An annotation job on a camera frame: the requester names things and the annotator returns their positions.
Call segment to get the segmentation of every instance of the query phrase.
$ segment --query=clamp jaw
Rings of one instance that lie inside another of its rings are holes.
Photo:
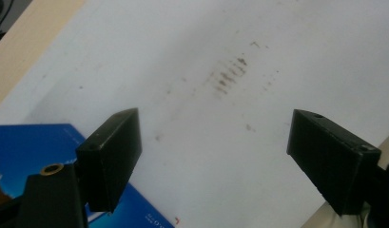
[[[389,165],[380,150],[322,115],[294,110],[287,154],[339,215],[371,205],[371,227],[389,227]]]
[[[117,207],[142,152],[138,109],[112,115],[77,149],[77,161],[28,177],[23,196],[0,206],[0,228],[88,227],[92,212]]]

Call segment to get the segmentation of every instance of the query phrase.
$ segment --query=table surface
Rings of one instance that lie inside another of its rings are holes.
[[[41,42],[35,63],[0,65],[0,124],[88,136],[138,107],[131,183],[178,227],[307,221],[323,198],[285,153],[294,108],[389,135],[389,1],[88,0]]]

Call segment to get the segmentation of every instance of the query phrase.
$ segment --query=blue book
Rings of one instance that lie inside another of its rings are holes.
[[[28,175],[52,163],[75,162],[85,138],[70,124],[0,125],[0,188],[12,198],[23,194]],[[89,227],[172,228],[130,183],[114,213],[91,213]]]

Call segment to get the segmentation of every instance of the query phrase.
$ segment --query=brass insert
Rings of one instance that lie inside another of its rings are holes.
[[[60,172],[63,168],[64,168],[64,165],[61,163],[50,164],[50,165],[44,167],[40,171],[40,174],[42,176],[50,176],[50,175],[53,175],[53,174]]]

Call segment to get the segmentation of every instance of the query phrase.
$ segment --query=smudge mark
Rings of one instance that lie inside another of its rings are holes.
[[[237,75],[238,75],[238,73],[236,73],[236,71],[235,71],[235,70],[233,70],[232,68],[229,68],[228,70],[229,70],[229,72],[231,72],[233,75],[235,75],[235,76],[237,76]]]
[[[233,64],[233,66],[235,66],[238,70],[240,70],[243,74],[245,74],[245,70],[243,69],[243,67],[238,66],[237,64]]]
[[[227,84],[226,84],[226,82],[225,82],[224,80],[220,80],[220,84],[221,84],[222,86],[227,86]]]
[[[163,137],[164,137],[163,134],[158,134],[158,135],[155,137],[155,140],[156,140],[157,142],[160,142],[160,141],[162,140]]]
[[[222,75],[222,77],[223,77],[225,80],[227,80],[229,83],[236,83],[236,81],[235,81],[233,78],[229,77],[226,73],[221,72],[221,75]]]
[[[222,93],[224,93],[224,94],[227,94],[227,92],[226,92],[223,88],[221,88],[221,87],[219,87],[219,86],[215,86],[215,88],[216,88],[218,91],[220,91],[220,92],[222,92]]]
[[[247,124],[247,125],[245,126],[245,128],[246,128],[248,131],[256,132],[256,129],[254,129],[253,127],[251,127],[250,124]]]
[[[257,44],[257,42],[253,41],[250,46],[256,46],[257,48],[260,48],[259,44]]]
[[[239,63],[247,66],[247,62],[243,58],[238,58]]]

